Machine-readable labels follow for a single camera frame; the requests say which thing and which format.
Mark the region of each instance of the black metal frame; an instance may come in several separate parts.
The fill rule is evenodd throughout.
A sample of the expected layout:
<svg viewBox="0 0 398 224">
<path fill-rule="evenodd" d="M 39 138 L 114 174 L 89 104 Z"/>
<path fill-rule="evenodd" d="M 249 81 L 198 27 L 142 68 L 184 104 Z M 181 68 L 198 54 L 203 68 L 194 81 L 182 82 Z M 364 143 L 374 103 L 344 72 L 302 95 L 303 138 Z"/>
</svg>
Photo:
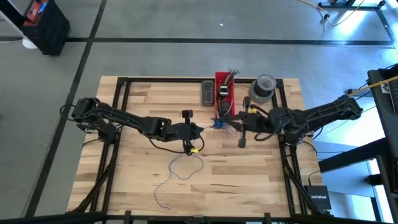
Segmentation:
<svg viewBox="0 0 398 224">
<path fill-rule="evenodd" d="M 322 8 L 343 8 L 343 9 L 356 9 L 357 6 L 353 6 L 355 3 L 355 0 L 345 0 L 345 1 L 339 1 L 339 0 L 333 0 L 332 2 L 320 2 L 318 3 L 318 6 Z M 386 1 L 382 0 L 379 2 L 379 4 L 373 3 L 373 4 L 362 4 L 361 6 L 358 7 L 359 10 L 361 9 L 375 9 L 379 10 L 383 5 L 385 5 Z"/>
<path fill-rule="evenodd" d="M 209 80 L 209 78 L 151 78 L 151 77 L 119 77 L 115 94 L 113 98 L 112 107 L 117 108 L 119 96 L 121 93 L 121 88 L 125 85 L 124 94 L 123 94 L 123 102 L 121 105 L 121 110 L 125 111 L 127 107 L 127 99 L 129 97 L 130 87 L 132 82 L 185 82 L 185 83 L 199 83 L 204 80 Z M 251 83 L 254 79 L 235 79 L 235 83 Z M 283 80 L 277 79 L 277 88 L 280 92 L 280 97 L 282 99 L 282 106 L 287 107 L 287 100 L 285 96 L 285 89 Z M 276 94 L 272 97 L 272 104 L 274 107 L 278 107 Z M 120 128 L 119 137 L 121 135 L 123 128 Z M 289 205 L 290 217 L 285 218 L 273 218 L 269 213 L 265 213 L 263 217 L 200 217 L 200 216 L 140 216 L 140 215 L 131 215 L 131 211 L 126 211 L 124 215 L 107 215 L 109 200 L 111 196 L 111 186 L 114 177 L 114 171 L 116 167 L 116 158 L 118 156 L 119 151 L 119 142 L 120 138 L 118 138 L 117 142 L 113 146 L 113 152 L 111 155 L 111 160 L 109 164 L 106 166 L 106 157 L 109 151 L 109 144 L 104 143 L 103 151 L 101 155 L 101 159 L 98 166 L 98 173 L 96 177 L 96 184 L 87 195 L 87 197 L 82 201 L 82 206 L 74 209 L 72 212 L 67 212 L 61 215 L 50 215 L 43 217 L 25 217 L 25 218 L 15 218 L 8 220 L 0 220 L 0 224 L 16 224 L 16 223 L 93 223 L 102 221 L 104 224 L 107 220 L 124 220 L 124 223 L 130 224 L 134 220 L 153 220 L 153 221 L 186 221 L 192 222 L 194 224 L 206 223 L 206 222 L 262 222 L 265 224 L 271 224 L 272 222 L 287 222 L 287 223 L 326 223 L 326 224 L 335 224 L 338 223 L 355 223 L 355 224 L 376 224 L 379 222 L 370 222 L 363 220 L 353 220 L 347 218 L 334 218 L 330 215 L 321 214 L 316 206 L 310 200 L 308 193 L 305 191 L 302 186 L 301 176 L 300 176 L 300 168 L 297 160 L 297 155 L 293 154 L 292 165 L 294 170 L 292 170 L 289 166 L 289 162 L 287 160 L 285 148 L 287 145 L 284 144 L 284 136 L 278 135 L 279 139 L 279 148 L 281 153 L 282 160 L 282 168 L 284 171 L 284 180 L 285 180 L 285 188 L 287 194 L 287 202 Z M 291 152 L 295 152 L 295 146 L 290 146 Z M 98 203 L 98 195 L 100 188 L 106 181 L 105 193 L 104 193 L 104 201 L 102 204 L 101 211 L 97 212 L 96 207 Z M 298 190 L 298 196 L 300 200 L 300 208 L 301 214 L 295 212 L 295 205 L 292 193 L 292 186 L 290 181 L 294 183 Z M 85 212 L 88 208 L 89 204 L 91 204 L 90 211 Z M 307 207 L 311 210 L 312 215 L 308 215 Z"/>
</svg>

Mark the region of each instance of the black box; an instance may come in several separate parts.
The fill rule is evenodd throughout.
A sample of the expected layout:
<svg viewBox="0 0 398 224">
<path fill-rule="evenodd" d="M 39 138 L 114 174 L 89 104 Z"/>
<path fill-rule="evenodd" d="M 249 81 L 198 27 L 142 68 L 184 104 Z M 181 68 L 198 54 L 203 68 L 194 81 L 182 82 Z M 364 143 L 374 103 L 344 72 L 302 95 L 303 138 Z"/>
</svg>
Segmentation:
<svg viewBox="0 0 398 224">
<path fill-rule="evenodd" d="M 24 35 L 45 55 L 60 55 L 70 24 L 54 0 L 31 0 L 25 12 Z"/>
<path fill-rule="evenodd" d="M 321 210 L 331 210 L 328 188 L 326 186 L 305 186 L 311 201 Z"/>
</svg>

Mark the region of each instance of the blue cable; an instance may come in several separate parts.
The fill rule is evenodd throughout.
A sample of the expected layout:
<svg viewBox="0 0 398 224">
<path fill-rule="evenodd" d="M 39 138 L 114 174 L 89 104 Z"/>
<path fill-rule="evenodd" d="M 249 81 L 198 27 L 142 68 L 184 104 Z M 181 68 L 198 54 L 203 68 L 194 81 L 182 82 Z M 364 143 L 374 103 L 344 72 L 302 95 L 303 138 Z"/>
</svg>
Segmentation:
<svg viewBox="0 0 398 224">
<path fill-rule="evenodd" d="M 162 207 L 162 208 L 167 208 L 167 209 L 171 210 L 171 208 L 169 208 L 169 207 L 167 207 L 167 206 L 164 206 L 164 205 L 162 205 L 162 204 L 159 203 L 159 201 L 158 201 L 158 199 L 157 199 L 157 197 L 156 197 L 156 191 L 157 191 L 157 189 L 159 189 L 159 187 L 160 187 L 161 185 L 166 184 L 167 181 L 170 180 L 170 178 L 172 177 L 172 174 L 175 174 L 180 180 L 188 180 L 189 178 L 191 178 L 191 176 L 192 176 L 193 174 L 195 174 L 195 173 L 197 173 L 197 172 L 199 172 L 199 171 L 201 171 L 201 170 L 203 169 L 203 166 L 204 166 L 203 159 L 201 159 L 201 158 L 198 157 L 198 156 L 192 155 L 193 157 L 196 157 L 196 158 L 198 158 L 198 159 L 201 161 L 201 167 L 200 167 L 200 169 L 198 169 L 198 170 L 192 172 L 192 173 L 191 173 L 188 177 L 186 177 L 186 178 L 180 177 L 178 174 L 176 174 L 176 173 L 172 170 L 172 165 L 173 165 L 173 163 L 174 163 L 175 161 L 177 161 L 179 158 L 184 157 L 184 156 L 187 156 L 187 155 L 185 155 L 185 154 L 179 155 L 179 156 L 177 156 L 176 158 L 174 158 L 174 159 L 169 163 L 169 178 L 167 178 L 167 180 L 166 180 L 165 182 L 159 184 L 159 185 L 156 187 L 156 189 L 154 190 L 155 201 L 156 201 L 156 203 L 157 203 L 160 207 Z"/>
</svg>

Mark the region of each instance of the wooden table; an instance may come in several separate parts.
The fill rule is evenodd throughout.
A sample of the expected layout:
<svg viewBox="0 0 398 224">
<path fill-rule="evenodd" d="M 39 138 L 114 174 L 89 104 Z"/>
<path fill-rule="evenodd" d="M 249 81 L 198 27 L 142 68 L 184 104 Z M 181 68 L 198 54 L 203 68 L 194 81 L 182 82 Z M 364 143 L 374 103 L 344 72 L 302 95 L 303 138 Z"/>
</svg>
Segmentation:
<svg viewBox="0 0 398 224">
<path fill-rule="evenodd" d="M 117 77 L 102 77 L 97 96 L 102 102 L 112 104 Z M 284 79 L 289 108 L 304 109 L 299 80 Z M 235 85 L 236 112 L 248 94 L 249 84 Z M 270 110 L 272 103 L 261 105 Z M 214 108 L 201 106 L 199 83 L 132 83 L 126 111 L 138 116 L 170 118 L 173 123 L 183 122 L 181 110 L 193 110 L 192 121 L 201 127 L 211 126 Z M 247 146 L 238 148 L 239 133 L 206 128 L 201 134 L 205 148 L 198 154 L 204 168 L 188 180 L 176 176 L 157 191 L 155 188 L 169 176 L 168 164 L 178 156 L 154 148 L 135 129 L 123 128 L 117 166 L 111 191 L 108 214 L 123 215 L 131 210 L 134 215 L 202 215 L 222 217 L 289 217 L 284 176 L 277 136 L 264 142 L 254 140 L 248 133 Z M 97 138 L 88 134 L 86 141 Z M 181 141 L 155 142 L 158 146 L 182 151 Z M 95 183 L 102 142 L 87 144 L 82 152 L 68 210 L 75 208 Z M 195 141 L 197 147 L 201 141 Z M 297 148 L 298 163 L 305 185 L 308 175 L 319 170 L 315 151 L 306 144 Z M 173 166 L 180 176 L 186 177 L 200 167 L 194 157 L 183 157 Z M 321 185 L 319 173 L 311 176 L 313 185 Z M 299 213 L 297 191 L 292 185 L 296 211 Z M 103 201 L 103 192 L 99 203 Z"/>
</svg>

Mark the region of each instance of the gray floor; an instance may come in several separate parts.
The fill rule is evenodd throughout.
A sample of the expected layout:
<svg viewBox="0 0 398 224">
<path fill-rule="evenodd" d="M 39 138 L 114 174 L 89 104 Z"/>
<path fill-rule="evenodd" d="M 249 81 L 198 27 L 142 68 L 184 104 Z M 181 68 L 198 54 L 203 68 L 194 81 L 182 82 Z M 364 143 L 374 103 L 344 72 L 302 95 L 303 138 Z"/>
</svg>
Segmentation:
<svg viewBox="0 0 398 224">
<path fill-rule="evenodd" d="M 22 9 L 27 1 L 14 3 Z M 70 19 L 71 36 L 88 37 L 101 1 L 56 2 Z M 397 4 L 389 1 L 383 9 L 394 31 L 398 31 L 394 28 L 398 26 L 394 10 Z M 332 23 L 337 22 L 335 16 L 346 16 L 343 10 L 330 13 Z M 15 35 L 5 22 L 0 22 L 0 36 Z M 112 0 L 105 7 L 96 36 L 389 40 L 374 11 L 355 12 L 345 23 L 331 28 L 320 23 L 317 11 L 294 0 Z M 84 43 L 67 43 L 60 57 L 48 57 L 24 49 L 20 43 L 0 44 L 0 218 L 19 217 L 25 211 L 58 121 L 58 109 L 68 95 L 84 47 Z M 363 85 L 368 70 L 397 61 L 392 46 L 94 43 L 75 101 L 95 96 L 103 75 L 203 77 L 234 67 L 242 77 L 268 73 L 278 78 L 299 78 L 305 106 L 310 108 L 335 100 L 348 88 Z M 364 109 L 374 105 L 365 98 L 359 103 Z M 374 128 L 363 131 L 369 123 Z M 323 133 L 330 133 L 318 141 L 359 146 L 382 134 L 376 110 L 333 131 L 339 125 L 325 127 Z M 65 211 L 83 141 L 84 133 L 68 123 L 37 215 Z"/>
</svg>

